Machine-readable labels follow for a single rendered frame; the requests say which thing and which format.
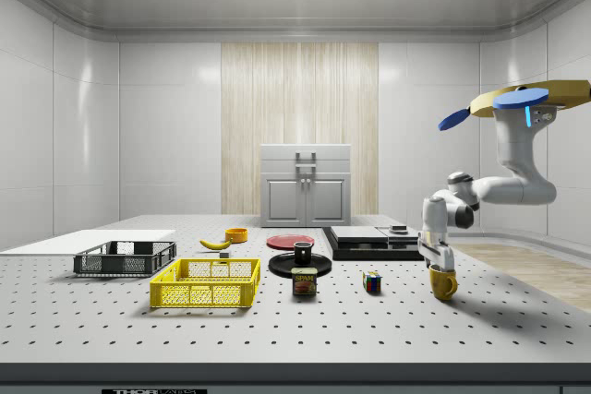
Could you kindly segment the yellow mug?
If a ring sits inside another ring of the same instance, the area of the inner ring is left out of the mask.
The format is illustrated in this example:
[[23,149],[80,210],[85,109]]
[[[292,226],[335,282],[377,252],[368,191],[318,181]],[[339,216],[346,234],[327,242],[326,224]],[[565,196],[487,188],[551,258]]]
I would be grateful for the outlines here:
[[442,301],[449,301],[458,289],[456,272],[443,271],[436,265],[428,268],[430,285],[434,296]]

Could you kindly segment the yellow basket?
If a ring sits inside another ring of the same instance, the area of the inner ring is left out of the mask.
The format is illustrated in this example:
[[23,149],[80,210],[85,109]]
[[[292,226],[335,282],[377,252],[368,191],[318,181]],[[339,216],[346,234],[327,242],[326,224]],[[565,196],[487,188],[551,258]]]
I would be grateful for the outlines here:
[[179,258],[150,281],[152,307],[250,307],[258,258]]

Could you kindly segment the white cabinet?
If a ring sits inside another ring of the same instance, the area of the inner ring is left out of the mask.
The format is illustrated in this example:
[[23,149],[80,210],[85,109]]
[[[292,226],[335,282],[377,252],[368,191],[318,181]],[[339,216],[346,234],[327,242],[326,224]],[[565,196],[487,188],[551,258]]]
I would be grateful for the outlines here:
[[261,225],[348,225],[350,149],[349,144],[262,144]]

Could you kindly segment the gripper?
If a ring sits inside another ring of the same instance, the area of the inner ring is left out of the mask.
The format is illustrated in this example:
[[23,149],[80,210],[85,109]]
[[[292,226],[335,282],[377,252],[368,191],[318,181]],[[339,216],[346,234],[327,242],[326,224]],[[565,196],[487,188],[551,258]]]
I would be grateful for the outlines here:
[[433,265],[441,271],[454,271],[454,255],[452,248],[445,243],[437,242],[429,245],[422,237],[418,238],[418,252],[428,263],[428,267]]

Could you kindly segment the white board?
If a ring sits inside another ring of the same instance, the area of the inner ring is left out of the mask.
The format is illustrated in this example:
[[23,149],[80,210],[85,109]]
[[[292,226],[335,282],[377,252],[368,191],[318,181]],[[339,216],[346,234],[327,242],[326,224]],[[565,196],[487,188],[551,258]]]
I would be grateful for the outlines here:
[[0,255],[75,255],[109,241],[158,241],[175,230],[82,230],[8,249]]

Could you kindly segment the black stove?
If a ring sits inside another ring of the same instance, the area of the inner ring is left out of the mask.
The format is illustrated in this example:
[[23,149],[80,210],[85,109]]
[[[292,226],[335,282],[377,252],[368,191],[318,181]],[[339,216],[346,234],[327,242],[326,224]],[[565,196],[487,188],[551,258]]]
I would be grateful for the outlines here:
[[406,225],[323,228],[334,260],[419,260],[417,231]]

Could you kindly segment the black plate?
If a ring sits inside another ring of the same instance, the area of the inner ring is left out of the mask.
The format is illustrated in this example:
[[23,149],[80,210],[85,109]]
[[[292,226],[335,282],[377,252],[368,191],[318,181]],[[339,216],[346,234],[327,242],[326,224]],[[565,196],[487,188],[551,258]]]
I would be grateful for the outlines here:
[[269,270],[283,278],[292,277],[292,268],[315,268],[320,277],[331,271],[332,262],[325,256],[312,254],[309,263],[298,264],[294,252],[274,256],[269,261]]

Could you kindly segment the red plate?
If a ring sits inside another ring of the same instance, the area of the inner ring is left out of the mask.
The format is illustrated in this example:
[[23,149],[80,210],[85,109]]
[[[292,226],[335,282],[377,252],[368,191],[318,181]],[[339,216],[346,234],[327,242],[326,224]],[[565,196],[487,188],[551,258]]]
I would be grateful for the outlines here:
[[303,234],[279,234],[269,237],[266,245],[277,250],[293,250],[296,243],[307,243],[314,245],[315,240],[312,237]]

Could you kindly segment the dark grey basket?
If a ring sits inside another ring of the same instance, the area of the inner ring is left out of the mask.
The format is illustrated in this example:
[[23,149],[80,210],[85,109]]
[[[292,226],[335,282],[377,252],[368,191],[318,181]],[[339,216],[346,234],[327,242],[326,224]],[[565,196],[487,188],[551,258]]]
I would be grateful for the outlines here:
[[74,256],[74,272],[88,276],[150,276],[176,256],[176,242],[110,241]]

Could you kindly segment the flat-sided can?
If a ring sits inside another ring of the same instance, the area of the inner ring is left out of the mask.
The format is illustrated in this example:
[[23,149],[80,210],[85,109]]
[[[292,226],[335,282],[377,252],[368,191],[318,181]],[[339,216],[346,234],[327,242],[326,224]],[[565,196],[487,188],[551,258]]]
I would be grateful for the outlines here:
[[318,270],[312,267],[295,267],[291,269],[293,295],[315,296],[317,293]]

